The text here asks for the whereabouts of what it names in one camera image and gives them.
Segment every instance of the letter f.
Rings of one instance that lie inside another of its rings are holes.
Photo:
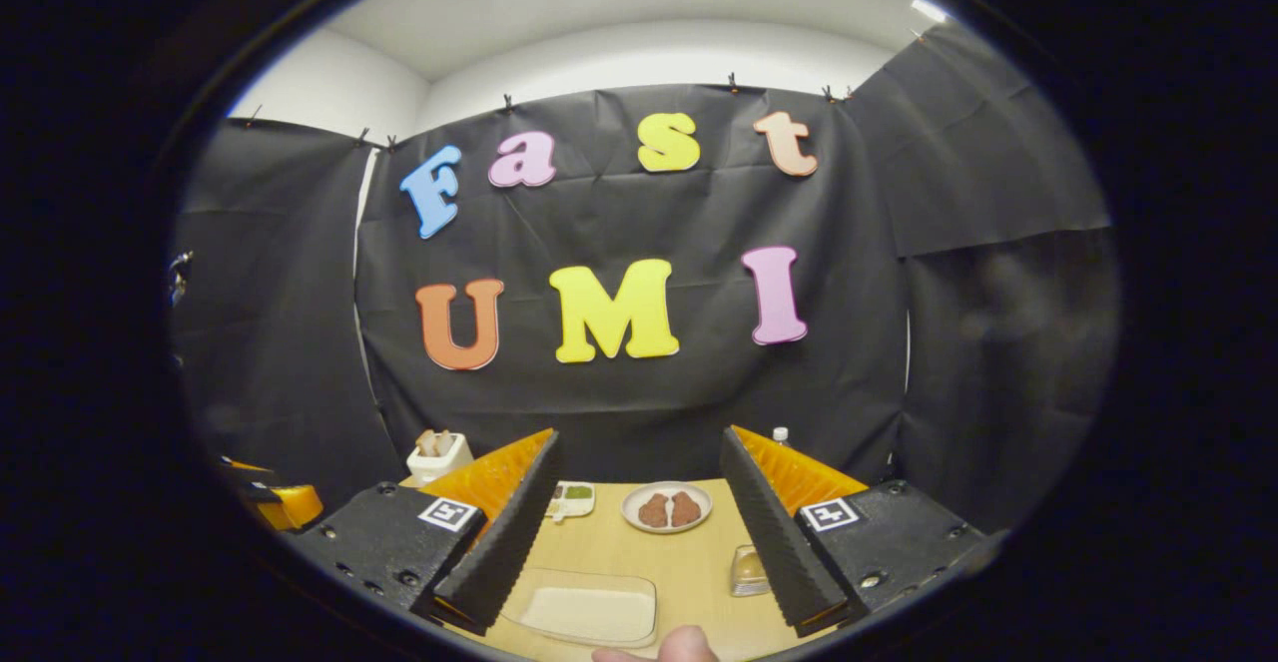
[[[458,216],[458,203],[445,203],[442,197],[443,194],[454,197],[458,193],[458,176],[450,166],[455,166],[459,161],[461,151],[458,151],[456,144],[446,144],[400,183],[400,189],[406,189],[417,215],[422,219],[422,229],[418,231],[422,240],[440,233],[442,226]],[[435,176],[435,167],[440,167],[438,176]]]

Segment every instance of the ceiling light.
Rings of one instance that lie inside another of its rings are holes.
[[[938,6],[933,6],[932,3],[914,0],[914,3],[910,3],[910,6],[914,8],[915,12],[920,12],[923,15],[929,17],[932,20],[946,22],[946,12],[942,12]]]

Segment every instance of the clear plastic container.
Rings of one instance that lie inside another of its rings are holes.
[[[648,647],[657,639],[657,585],[644,578],[525,567],[501,616],[564,642]]]

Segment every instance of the brown meat piece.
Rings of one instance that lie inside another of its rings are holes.
[[[671,527],[690,525],[702,519],[702,509],[688,497],[686,492],[679,492],[675,495],[675,511],[670,518]]]
[[[670,524],[666,520],[666,501],[670,500],[666,495],[652,496],[652,500],[643,504],[639,509],[639,521],[648,525],[649,528],[662,528]]]

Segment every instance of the white wall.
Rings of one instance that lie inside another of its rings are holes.
[[[229,116],[295,121],[386,143],[408,138],[429,84],[417,72],[368,45],[331,29],[317,29],[284,54],[235,104]]]
[[[843,95],[895,52],[859,40],[744,20],[657,20],[543,40],[432,81],[417,130],[502,107],[630,84],[739,84]]]

